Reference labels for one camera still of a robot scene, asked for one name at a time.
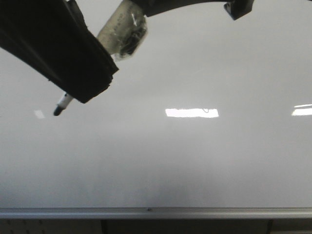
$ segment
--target aluminum ledge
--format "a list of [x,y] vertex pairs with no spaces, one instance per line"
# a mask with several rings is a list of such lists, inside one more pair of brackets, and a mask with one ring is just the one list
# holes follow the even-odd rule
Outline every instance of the aluminum ledge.
[[1,219],[312,218],[312,208],[0,208]]

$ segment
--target robotic arm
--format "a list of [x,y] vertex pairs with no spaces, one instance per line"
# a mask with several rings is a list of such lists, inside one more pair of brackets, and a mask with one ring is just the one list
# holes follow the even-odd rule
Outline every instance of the robotic arm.
[[66,93],[54,115],[75,98],[88,102],[106,90],[118,70],[110,55],[131,56],[143,41],[146,17],[204,2],[225,2],[236,20],[254,0],[123,0],[95,38],[75,0],[0,0],[0,46]]

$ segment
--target white surface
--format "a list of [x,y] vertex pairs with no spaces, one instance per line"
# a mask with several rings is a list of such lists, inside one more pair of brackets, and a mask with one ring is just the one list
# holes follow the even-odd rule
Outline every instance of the white surface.
[[[78,0],[96,35],[119,1]],[[62,90],[0,51],[0,207],[311,207],[312,2],[223,3],[148,18],[111,87]],[[172,118],[166,109],[217,109]],[[44,119],[34,111],[41,110]]]

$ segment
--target clear tape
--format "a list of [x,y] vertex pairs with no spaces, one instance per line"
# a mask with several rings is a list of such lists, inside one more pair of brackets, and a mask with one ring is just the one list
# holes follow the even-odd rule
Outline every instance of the clear tape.
[[97,39],[117,60],[131,56],[147,33],[146,17],[142,8],[130,0],[123,0]]

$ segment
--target marker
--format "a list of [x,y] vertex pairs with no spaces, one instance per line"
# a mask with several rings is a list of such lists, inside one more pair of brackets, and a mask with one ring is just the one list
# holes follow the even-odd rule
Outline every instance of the marker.
[[61,97],[61,99],[57,103],[57,108],[54,111],[54,116],[59,116],[63,110],[66,109],[68,104],[73,100],[73,97],[67,93]]

